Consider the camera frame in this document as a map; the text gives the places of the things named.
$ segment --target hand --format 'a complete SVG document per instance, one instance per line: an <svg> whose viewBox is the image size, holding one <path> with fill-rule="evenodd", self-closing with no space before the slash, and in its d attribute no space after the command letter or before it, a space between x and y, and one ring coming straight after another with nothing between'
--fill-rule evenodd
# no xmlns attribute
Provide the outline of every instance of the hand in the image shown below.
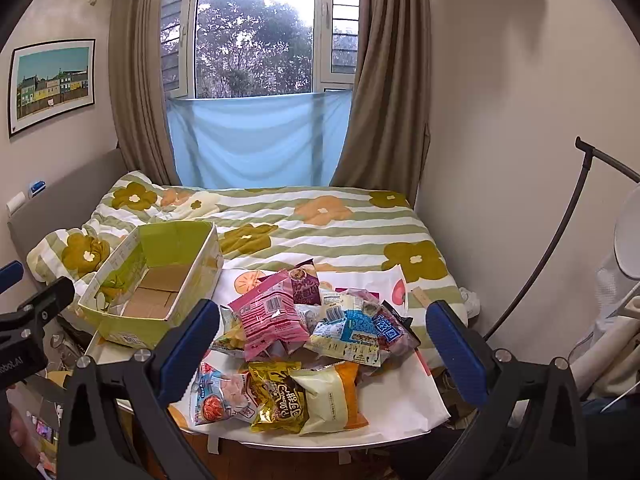
<svg viewBox="0 0 640 480"><path fill-rule="evenodd" d="M9 425L9 434L14 440L15 445L20 449L24 459L33 467L36 467L40 463L40 454L36 449L33 439L29 434L20 412L15 409L15 406L9 403L11 407L11 424Z"/></svg>

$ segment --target picture frame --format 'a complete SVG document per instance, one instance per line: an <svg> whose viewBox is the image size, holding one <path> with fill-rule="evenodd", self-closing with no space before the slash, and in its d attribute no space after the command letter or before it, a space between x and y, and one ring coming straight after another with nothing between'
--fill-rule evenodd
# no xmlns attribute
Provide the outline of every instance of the picture frame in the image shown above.
<svg viewBox="0 0 640 480"><path fill-rule="evenodd" d="M46 41L14 49L7 98L9 138L95 103L95 39Z"/></svg>

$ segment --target floral bedding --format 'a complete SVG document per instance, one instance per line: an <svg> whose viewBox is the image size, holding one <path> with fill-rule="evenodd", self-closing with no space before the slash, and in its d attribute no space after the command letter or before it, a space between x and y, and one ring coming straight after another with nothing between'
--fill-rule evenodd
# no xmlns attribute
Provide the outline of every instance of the floral bedding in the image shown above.
<svg viewBox="0 0 640 480"><path fill-rule="evenodd" d="M424 350L433 349L424 329L426 301L446 300L466 323L456 282L427 228L404 196L391 191L162 187L133 171L114 184L81 228L47 235L27 261L36 279L49 283L67 276L82 294L93 273L136 226L184 219L216 224L225 268L280 270L309 258L319 271L400 265Z"/></svg>

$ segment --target snack pile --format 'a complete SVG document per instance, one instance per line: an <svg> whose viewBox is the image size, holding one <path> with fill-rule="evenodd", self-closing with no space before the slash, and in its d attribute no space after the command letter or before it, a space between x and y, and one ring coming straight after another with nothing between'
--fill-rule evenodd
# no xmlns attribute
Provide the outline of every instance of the snack pile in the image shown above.
<svg viewBox="0 0 640 480"><path fill-rule="evenodd" d="M271 276L250 272L242 296L220 307L223 334L210 345L245 363L235 374L200 364L192 422L235 418L252 431L296 434L366 426L356 386L420 346L412 320L377 291L321 288L312 260Z"/></svg>

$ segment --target wall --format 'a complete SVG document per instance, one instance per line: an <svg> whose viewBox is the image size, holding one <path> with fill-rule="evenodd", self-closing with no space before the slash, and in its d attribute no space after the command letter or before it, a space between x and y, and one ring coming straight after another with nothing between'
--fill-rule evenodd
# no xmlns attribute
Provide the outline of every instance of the wall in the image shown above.
<svg viewBox="0 0 640 480"><path fill-rule="evenodd" d="M111 0L34 0L0 53L0 77L8 80L14 48L41 41L95 38L95 105L32 126L9 140L6 106L0 105L0 266L17 259L4 205L31 182L48 184L116 145L107 74ZM0 85L0 103L7 86ZM28 278L0 295L0 312L35 292Z"/></svg>
<svg viewBox="0 0 640 480"><path fill-rule="evenodd" d="M575 137L640 169L640 46L610 0L431 0L431 147L418 197L481 333L549 244L580 173ZM491 345L549 362L597 313L594 272L632 183L593 164L559 247Z"/></svg>

